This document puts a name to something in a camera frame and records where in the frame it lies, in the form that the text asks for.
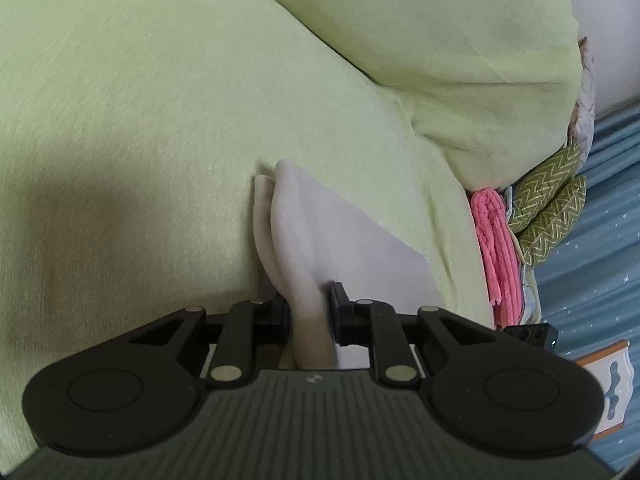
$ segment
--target light green blanket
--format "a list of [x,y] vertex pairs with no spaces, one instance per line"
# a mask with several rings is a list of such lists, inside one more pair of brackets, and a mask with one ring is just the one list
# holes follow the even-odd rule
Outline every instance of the light green blanket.
[[562,143],[567,0],[466,21],[473,0],[312,0],[324,28],[281,1],[389,87],[274,0],[0,0],[1,471],[33,450],[20,396],[39,368],[255,293],[252,176],[281,158],[429,255],[448,308],[491,325],[460,182],[506,182]]

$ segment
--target green pillow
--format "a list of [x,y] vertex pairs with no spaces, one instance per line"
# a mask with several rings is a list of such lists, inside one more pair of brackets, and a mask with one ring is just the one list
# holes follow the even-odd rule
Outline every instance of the green pillow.
[[524,230],[574,176],[580,163],[580,146],[571,144],[536,166],[513,191],[513,212],[509,227],[514,233]]
[[543,263],[574,228],[584,207],[586,193],[586,177],[574,178],[518,237],[523,260],[528,267]]
[[566,142],[582,76],[570,0],[276,1],[398,99],[418,164],[435,144],[466,190],[516,182]]

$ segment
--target chevron patterned fabric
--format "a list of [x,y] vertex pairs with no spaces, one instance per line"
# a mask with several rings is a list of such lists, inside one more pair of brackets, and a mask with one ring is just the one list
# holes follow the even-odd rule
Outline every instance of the chevron patterned fabric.
[[533,268],[544,262],[574,228],[584,207],[587,179],[571,180],[518,237],[524,263]]
[[513,213],[509,227],[524,231],[578,170],[580,146],[571,144],[529,171],[513,191]]

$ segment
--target white towel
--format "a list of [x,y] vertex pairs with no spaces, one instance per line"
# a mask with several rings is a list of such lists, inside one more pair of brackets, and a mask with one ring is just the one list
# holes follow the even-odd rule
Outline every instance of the white towel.
[[425,256],[290,160],[277,164],[275,181],[255,177],[254,237],[268,278],[291,307],[299,368],[369,366],[365,349],[333,342],[331,282],[342,282],[352,300],[385,301],[402,314],[444,306]]

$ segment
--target pink towel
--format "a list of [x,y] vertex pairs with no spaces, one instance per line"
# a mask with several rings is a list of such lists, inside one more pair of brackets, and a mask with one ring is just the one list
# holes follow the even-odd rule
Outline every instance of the pink towel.
[[516,325],[522,316],[522,285],[504,203],[493,189],[481,189],[471,197],[471,214],[476,223],[495,323],[501,327]]

